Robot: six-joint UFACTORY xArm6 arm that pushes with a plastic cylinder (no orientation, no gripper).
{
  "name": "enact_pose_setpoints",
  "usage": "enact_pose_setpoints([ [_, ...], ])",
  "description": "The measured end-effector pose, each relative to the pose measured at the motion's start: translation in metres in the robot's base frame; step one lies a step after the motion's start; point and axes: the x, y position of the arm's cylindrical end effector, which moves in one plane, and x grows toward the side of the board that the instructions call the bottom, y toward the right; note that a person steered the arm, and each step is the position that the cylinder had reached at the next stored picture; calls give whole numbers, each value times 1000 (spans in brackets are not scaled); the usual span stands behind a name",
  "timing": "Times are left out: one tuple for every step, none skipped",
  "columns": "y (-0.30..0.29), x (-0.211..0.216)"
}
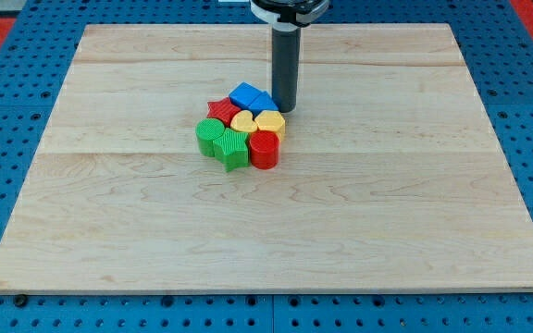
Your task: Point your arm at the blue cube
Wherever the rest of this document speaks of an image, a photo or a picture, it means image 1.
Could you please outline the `white black robot arm flange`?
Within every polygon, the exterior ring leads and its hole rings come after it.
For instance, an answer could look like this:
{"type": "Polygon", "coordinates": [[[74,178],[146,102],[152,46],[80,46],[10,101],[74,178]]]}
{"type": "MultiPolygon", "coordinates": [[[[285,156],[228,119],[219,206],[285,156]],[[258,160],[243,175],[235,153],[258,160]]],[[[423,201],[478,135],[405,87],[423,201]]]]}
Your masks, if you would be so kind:
{"type": "Polygon", "coordinates": [[[329,8],[329,0],[251,0],[251,12],[277,31],[311,25],[329,8]]]}

